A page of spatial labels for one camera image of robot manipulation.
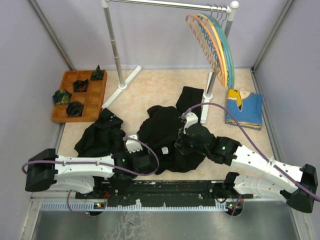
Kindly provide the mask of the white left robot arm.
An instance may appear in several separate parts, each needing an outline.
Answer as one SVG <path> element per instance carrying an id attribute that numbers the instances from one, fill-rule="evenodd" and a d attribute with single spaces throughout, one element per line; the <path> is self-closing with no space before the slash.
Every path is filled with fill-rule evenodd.
<path id="1" fill-rule="evenodd" d="M 149 150 L 120 152 L 98 157 L 57 155 L 48 148 L 23 165 L 26 174 L 25 191 L 72 190 L 97 199 L 103 195 L 103 181 L 122 191 L 136 176 L 156 172 L 158 158 Z"/>

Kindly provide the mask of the black button-up shirt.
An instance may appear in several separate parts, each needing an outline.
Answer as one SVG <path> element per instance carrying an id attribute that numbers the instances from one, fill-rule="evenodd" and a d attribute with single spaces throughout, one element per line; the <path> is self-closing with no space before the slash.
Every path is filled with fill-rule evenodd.
<path id="1" fill-rule="evenodd" d="M 107 108 L 99 118 L 85 129 L 81 139 L 75 144 L 79 157 L 104 157 L 124 151 L 126 133 L 121 129 L 123 120 Z"/>

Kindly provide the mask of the white clothes rack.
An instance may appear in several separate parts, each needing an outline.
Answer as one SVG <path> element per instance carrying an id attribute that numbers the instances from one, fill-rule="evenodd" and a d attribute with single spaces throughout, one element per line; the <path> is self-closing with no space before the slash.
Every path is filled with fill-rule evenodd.
<path id="1" fill-rule="evenodd" d="M 217 13 L 218 15 L 224 15 L 225 19 L 223 21 L 219 21 L 218 19 L 217 20 L 220 23 L 222 23 L 222 27 L 224 29 L 224 32 L 226 33 L 227 38 L 229 36 L 232 24 L 234 22 L 236 12 L 240 6 L 237 0 L 232 1 L 228 6 L 188 4 L 188 3 L 169 2 L 169 1 L 163 1 L 163 0 L 135 0 L 134 4 L 169 7 L 169 8 L 180 8 L 180 9 L 191 9 L 191 10 L 203 10 L 203 11 L 208 11 L 211 14 Z M 128 88 L 130 83 L 139 75 L 139 73 L 142 70 L 142 67 L 138 65 L 127 78 L 123 77 L 120 56 L 119 56 L 114 29 L 113 29 L 112 20 L 111 20 L 110 2 L 108 0 L 103 0 L 101 2 L 101 5 L 103 8 L 105 20 L 107 23 L 107 29 L 110 37 L 113 57 L 114 57 L 115 66 L 116 66 L 118 79 L 119 79 L 119 84 L 116 91 L 102 105 L 103 108 L 107 108 L 117 99 L 117 97 L 124 90 Z M 206 90 L 202 95 L 203 106 L 202 106 L 202 111 L 200 116 L 200 122 L 202 124 L 206 123 L 208 118 L 209 104 L 212 102 L 212 99 L 213 99 L 213 86 L 214 86 L 215 80 L 218 80 L 217 74 L 214 73 L 213 70 L 211 69 L 211 72 L 208 75 Z"/>

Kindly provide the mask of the black t-shirt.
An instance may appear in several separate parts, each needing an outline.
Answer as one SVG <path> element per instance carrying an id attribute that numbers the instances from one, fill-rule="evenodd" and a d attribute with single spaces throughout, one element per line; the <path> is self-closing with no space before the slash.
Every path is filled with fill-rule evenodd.
<path id="1" fill-rule="evenodd" d="M 184 86 L 175 106 L 155 105 L 147 110 L 147 118 L 140 126 L 137 135 L 157 155 L 159 167 L 156 175 L 168 170 L 186 173 L 195 170 L 205 159 L 199 153 L 182 154 L 175 147 L 179 129 L 184 127 L 181 115 L 190 107 L 202 102 L 204 90 Z"/>

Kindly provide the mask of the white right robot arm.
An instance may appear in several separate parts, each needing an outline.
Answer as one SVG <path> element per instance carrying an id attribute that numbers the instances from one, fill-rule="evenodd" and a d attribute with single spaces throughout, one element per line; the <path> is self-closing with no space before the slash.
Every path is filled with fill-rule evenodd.
<path id="1" fill-rule="evenodd" d="M 310 164 L 295 166 L 272 157 L 265 159 L 234 139 L 214 136 L 199 123 L 179 129 L 175 147 L 182 154 L 197 153 L 216 164 L 253 173 L 254 176 L 227 174 L 223 192 L 229 198 L 238 194 L 269 197 L 302 213 L 313 211 L 318 177 L 316 168 Z"/>

